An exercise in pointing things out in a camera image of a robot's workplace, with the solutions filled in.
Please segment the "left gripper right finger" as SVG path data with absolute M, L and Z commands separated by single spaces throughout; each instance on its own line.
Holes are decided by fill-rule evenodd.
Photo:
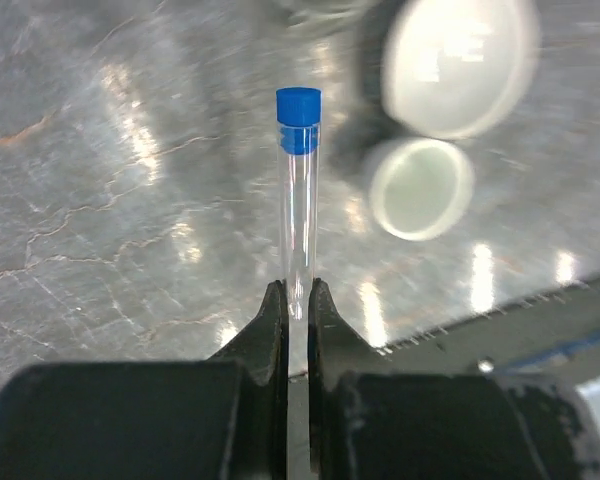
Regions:
M 383 358 L 341 317 L 326 281 L 313 282 L 307 338 L 312 468 L 321 479 L 380 479 L 390 378 Z

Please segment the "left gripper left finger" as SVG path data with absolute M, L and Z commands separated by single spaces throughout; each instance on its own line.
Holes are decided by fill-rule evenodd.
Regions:
M 235 363 L 241 373 L 223 461 L 227 477 L 285 479 L 289 315 L 281 281 L 269 283 L 255 317 L 209 360 Z

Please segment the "blue capped test tube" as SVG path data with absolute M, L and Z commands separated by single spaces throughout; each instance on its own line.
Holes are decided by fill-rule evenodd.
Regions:
M 308 370 L 309 297 L 315 276 L 322 92 L 276 91 L 280 256 L 289 313 L 289 373 Z

